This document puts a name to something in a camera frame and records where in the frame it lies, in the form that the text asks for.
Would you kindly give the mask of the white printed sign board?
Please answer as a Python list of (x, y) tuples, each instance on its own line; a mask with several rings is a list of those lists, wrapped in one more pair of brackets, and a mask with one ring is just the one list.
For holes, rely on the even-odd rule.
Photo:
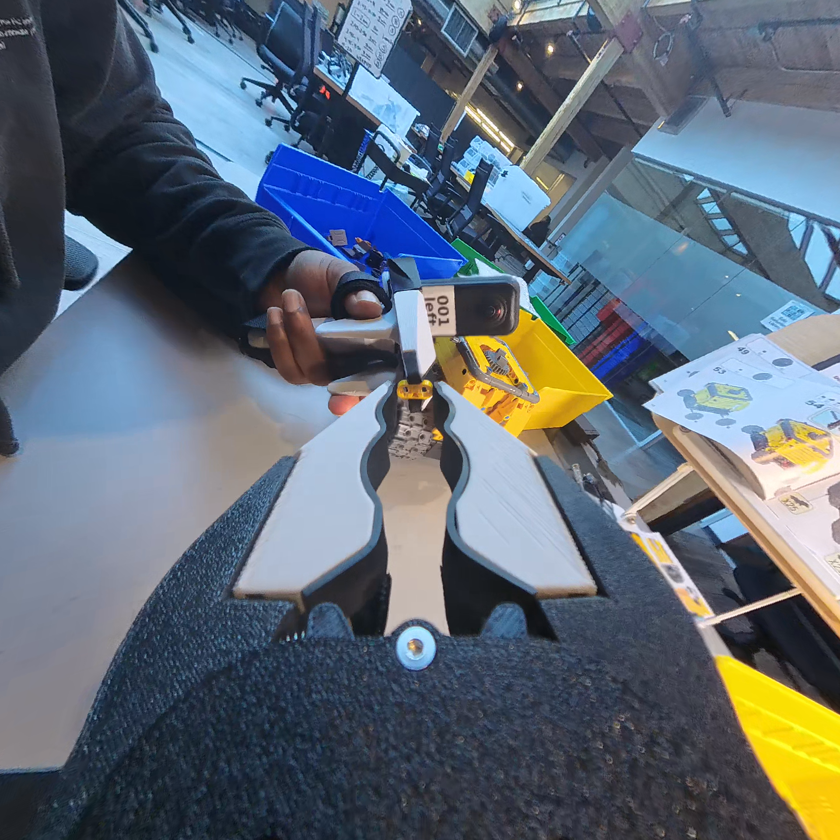
[(411, 1), (351, 1), (335, 44), (380, 78), (412, 12)]

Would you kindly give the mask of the sticker sheet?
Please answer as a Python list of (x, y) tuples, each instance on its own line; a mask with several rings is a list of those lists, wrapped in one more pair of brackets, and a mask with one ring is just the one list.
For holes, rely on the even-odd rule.
[(665, 579), (687, 612), (696, 621), (705, 620), (715, 615), (704, 595), (690, 578), (681, 562), (677, 559), (665, 538), (652, 531), (639, 517), (628, 514), (617, 505), (612, 505), (618, 525), (636, 543)]

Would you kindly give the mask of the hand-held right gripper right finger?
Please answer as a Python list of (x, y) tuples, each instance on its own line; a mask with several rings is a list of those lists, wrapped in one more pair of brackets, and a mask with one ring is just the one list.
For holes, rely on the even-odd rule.
[(536, 600), (595, 595), (595, 579), (530, 447), (445, 383), (438, 385), (438, 422), (454, 546)]

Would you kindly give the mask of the black office chair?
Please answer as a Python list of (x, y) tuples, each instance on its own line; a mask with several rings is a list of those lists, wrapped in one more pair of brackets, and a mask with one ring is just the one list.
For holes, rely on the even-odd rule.
[(453, 169), (459, 145), (447, 140), (434, 164), (416, 164), (411, 157), (402, 159), (398, 139), (382, 125), (366, 133), (364, 147), (360, 148), (355, 174), (362, 174), (372, 181), (380, 176), (381, 192), (395, 193), (409, 198), (408, 206), (417, 212), (448, 242), (457, 239), (471, 247), (483, 249), (491, 227), (480, 229), (482, 197), (489, 185), (485, 178), (478, 186), (462, 189)]
[(248, 85), (261, 90), (255, 100), (257, 107), (269, 98), (273, 102), (279, 101), (288, 111), (286, 118), (269, 116), (267, 127), (279, 122), (287, 131), (298, 130), (303, 114), (301, 97), (306, 93), (313, 72), (321, 30), (322, 17), (315, 3), (304, 2), (301, 8), (290, 2), (279, 4), (266, 37), (257, 48), (261, 67), (273, 75), (274, 82), (246, 77), (239, 82), (241, 90)]

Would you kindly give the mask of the stack of coloured crates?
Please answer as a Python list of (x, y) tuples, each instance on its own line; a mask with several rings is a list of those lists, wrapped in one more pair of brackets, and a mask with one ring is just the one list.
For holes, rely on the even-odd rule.
[(610, 299), (595, 318), (595, 328), (574, 352), (604, 385), (624, 381), (656, 354), (651, 327), (619, 298)]

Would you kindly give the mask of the green plastic bin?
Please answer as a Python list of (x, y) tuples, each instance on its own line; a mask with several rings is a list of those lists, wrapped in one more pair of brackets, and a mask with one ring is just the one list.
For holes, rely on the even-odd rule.
[[(465, 259), (465, 264), (459, 269), (459, 277), (488, 277), (491, 274), (504, 274), (504, 270), (490, 262), (478, 251), (471, 248), (461, 239), (456, 238), (452, 242), (455, 250)], [(568, 330), (560, 323), (542, 300), (534, 293), (529, 293), (529, 311), (543, 320), (548, 327), (560, 338), (563, 343), (572, 348), (576, 341)]]

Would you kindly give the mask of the blue plastic bin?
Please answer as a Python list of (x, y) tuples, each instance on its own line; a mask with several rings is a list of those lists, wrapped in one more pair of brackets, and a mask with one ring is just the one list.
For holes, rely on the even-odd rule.
[(467, 262), (393, 191), (287, 144), (277, 146), (255, 200), (331, 256), (347, 256), (362, 239), (387, 259), (412, 257), (422, 280), (454, 277)]

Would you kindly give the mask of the wooden booklet stand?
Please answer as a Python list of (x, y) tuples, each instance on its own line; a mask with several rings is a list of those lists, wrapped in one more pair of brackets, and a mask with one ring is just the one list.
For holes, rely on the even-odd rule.
[[(764, 336), (816, 370), (838, 364), (837, 311), (794, 322)], [(763, 500), (705, 438), (660, 416), (653, 417), (721, 504), (839, 635), (838, 476)]]

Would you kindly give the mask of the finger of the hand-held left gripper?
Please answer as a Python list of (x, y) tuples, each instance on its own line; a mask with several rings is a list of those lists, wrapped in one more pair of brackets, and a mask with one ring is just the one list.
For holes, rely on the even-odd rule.
[(395, 292), (393, 309), (406, 381), (409, 385), (420, 385), (436, 361), (434, 338), (422, 291)]

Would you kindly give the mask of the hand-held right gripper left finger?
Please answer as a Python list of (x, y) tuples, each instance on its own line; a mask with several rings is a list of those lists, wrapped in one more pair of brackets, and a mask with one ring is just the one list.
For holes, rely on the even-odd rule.
[(384, 382), (298, 451), (234, 583), (239, 599), (361, 608), (386, 572)]

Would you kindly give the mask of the instruction booklet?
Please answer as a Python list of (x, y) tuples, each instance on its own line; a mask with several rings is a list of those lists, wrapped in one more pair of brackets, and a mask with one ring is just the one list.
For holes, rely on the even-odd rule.
[(752, 334), (652, 381), (651, 414), (698, 434), (768, 500), (838, 476), (838, 364)]

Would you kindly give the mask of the person's left hand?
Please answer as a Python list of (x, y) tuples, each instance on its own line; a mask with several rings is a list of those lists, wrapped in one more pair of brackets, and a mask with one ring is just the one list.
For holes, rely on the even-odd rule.
[(330, 382), (328, 355), (312, 319), (330, 315), (336, 286), (356, 269), (343, 259), (305, 250), (275, 272), (260, 292), (270, 357), (289, 384), (325, 386)]

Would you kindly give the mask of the yellow plastic bin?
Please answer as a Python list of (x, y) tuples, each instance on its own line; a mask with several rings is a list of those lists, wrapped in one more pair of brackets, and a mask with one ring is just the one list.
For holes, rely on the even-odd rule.
[(838, 714), (733, 657), (715, 662), (753, 752), (806, 835), (838, 839)]
[(528, 310), (504, 341), (537, 390), (540, 401), (523, 431), (560, 428), (611, 397), (571, 349)]

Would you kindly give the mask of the long background table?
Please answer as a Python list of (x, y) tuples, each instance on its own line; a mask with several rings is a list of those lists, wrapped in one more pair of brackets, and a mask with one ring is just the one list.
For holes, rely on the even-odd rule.
[(530, 267), (526, 266), (522, 278), (528, 285), (532, 285), (539, 274), (545, 274), (548, 277), (554, 278), (561, 285), (570, 285), (571, 280), (542, 253), (540, 246), (536, 245), (529, 236), (507, 219), (502, 212), (488, 204), (488, 201), (484, 198), (481, 200), (480, 212), (487, 220), (492, 219), (490, 224), (494, 224), (499, 230), (505, 231), (503, 237), (506, 240), (516, 243), (517, 248), (527, 255), (525, 262), (529, 262)]

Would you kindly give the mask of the yellow tracked brick vehicle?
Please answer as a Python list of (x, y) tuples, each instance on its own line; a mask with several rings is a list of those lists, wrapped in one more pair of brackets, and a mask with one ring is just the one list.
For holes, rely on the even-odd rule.
[[(493, 337), (437, 337), (436, 361), (426, 380), (444, 382), (490, 420), (519, 437), (540, 396), (509, 346)], [(431, 398), (415, 407), (400, 398), (390, 455), (419, 459), (443, 441), (434, 421)]]

